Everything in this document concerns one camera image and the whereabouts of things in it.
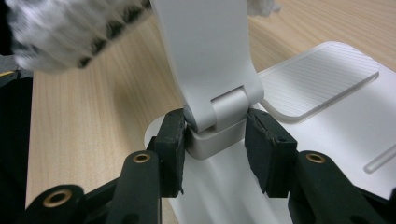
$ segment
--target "black plastic part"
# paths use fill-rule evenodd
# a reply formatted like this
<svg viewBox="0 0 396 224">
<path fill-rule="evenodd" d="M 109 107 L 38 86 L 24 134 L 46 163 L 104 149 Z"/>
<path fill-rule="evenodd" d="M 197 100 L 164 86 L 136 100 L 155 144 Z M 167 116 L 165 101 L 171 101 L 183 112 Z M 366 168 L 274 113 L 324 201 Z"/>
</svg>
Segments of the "black plastic part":
<svg viewBox="0 0 396 224">
<path fill-rule="evenodd" d="M 314 223 L 385 223 L 326 155 L 313 151 L 300 152 L 294 171 L 314 213 Z M 301 195 L 295 193 L 291 192 L 291 200 L 301 198 Z M 301 218 L 293 218 L 293 222 L 313 223 Z"/>
<path fill-rule="evenodd" d="M 81 206 L 87 212 L 84 223 L 105 223 L 118 180 L 116 178 L 85 195 Z"/>
<path fill-rule="evenodd" d="M 297 141 L 268 113 L 250 108 L 245 135 L 247 157 L 262 193 L 286 198 L 289 170 L 298 152 Z"/>
<path fill-rule="evenodd" d="M 177 109 L 165 115 L 155 138 L 154 151 L 161 162 L 161 196 L 164 198 L 176 198 L 179 191 L 183 193 L 184 130 L 183 109 Z"/>
<path fill-rule="evenodd" d="M 138 151 L 122 167 L 108 224 L 161 223 L 160 161 L 155 152 Z"/>
<path fill-rule="evenodd" d="M 44 201 L 49 200 L 50 203 L 55 204 L 61 201 L 67 195 L 63 192 L 70 192 L 70 198 L 64 203 L 48 207 L 45 206 Z M 84 191 L 81 187 L 75 185 L 60 185 L 52 189 L 48 189 L 29 205 L 28 209 L 18 219 L 17 223 L 81 223 L 85 218 L 85 212 L 80 209 L 81 203 L 84 200 Z"/>
</svg>

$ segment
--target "white cloth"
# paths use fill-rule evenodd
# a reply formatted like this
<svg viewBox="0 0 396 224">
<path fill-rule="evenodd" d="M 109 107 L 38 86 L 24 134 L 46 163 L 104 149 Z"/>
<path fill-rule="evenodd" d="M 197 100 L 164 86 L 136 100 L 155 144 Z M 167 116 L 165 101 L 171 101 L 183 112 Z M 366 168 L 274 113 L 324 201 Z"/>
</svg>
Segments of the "white cloth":
<svg viewBox="0 0 396 224">
<path fill-rule="evenodd" d="M 6 0 L 17 63 L 60 72 L 84 67 L 125 28 L 151 14 L 149 0 Z M 274 0 L 247 0 L 249 15 L 268 16 Z"/>
</svg>

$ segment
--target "wooden table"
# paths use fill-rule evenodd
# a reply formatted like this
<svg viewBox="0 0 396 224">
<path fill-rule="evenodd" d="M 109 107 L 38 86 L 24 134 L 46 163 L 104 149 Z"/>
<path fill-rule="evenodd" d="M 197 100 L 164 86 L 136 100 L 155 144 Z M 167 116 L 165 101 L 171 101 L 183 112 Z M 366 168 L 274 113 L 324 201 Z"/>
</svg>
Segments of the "wooden table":
<svg viewBox="0 0 396 224">
<path fill-rule="evenodd" d="M 322 42 L 352 45 L 396 71 L 396 1 L 278 0 L 269 18 L 249 18 L 257 71 Z M 27 199 L 60 184 L 86 192 L 120 175 L 144 149 L 149 124 L 181 107 L 154 16 L 84 70 L 35 73 Z M 163 201 L 163 223 L 177 223 Z"/>
</svg>

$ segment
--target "textured white surface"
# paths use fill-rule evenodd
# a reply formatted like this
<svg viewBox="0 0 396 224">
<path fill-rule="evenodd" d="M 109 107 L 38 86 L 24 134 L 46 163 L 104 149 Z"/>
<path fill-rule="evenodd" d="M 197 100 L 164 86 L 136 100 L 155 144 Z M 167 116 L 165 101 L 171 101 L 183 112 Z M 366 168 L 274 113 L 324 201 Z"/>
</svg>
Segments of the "textured white surface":
<svg viewBox="0 0 396 224">
<path fill-rule="evenodd" d="M 262 105 L 298 122 L 377 77 L 379 64 L 349 45 L 326 42 L 260 72 Z"/>
</svg>

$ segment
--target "white plastic stand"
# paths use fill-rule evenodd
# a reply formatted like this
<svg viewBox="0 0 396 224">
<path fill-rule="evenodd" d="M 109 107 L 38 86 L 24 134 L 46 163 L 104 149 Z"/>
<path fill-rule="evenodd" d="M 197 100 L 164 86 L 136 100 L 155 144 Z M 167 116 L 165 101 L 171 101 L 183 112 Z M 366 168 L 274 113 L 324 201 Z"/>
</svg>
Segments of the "white plastic stand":
<svg viewBox="0 0 396 224">
<path fill-rule="evenodd" d="M 260 77 L 283 65 L 261 72 Z M 337 101 L 329 98 L 331 104 L 322 102 L 327 107 L 319 104 L 320 110 L 297 123 L 281 124 L 298 141 L 299 151 L 330 156 L 355 186 L 388 199 L 396 187 L 396 73 L 380 64 L 377 68 L 379 73 L 373 73 L 377 79 L 359 89 L 351 85 L 348 94 L 340 91 L 341 96 L 333 96 Z M 159 118 L 149 126 L 145 144 L 161 123 Z M 183 189 L 184 195 L 170 200 L 181 224 L 291 223 L 287 200 L 262 195 L 243 141 L 205 161 L 186 154 Z"/>
</svg>

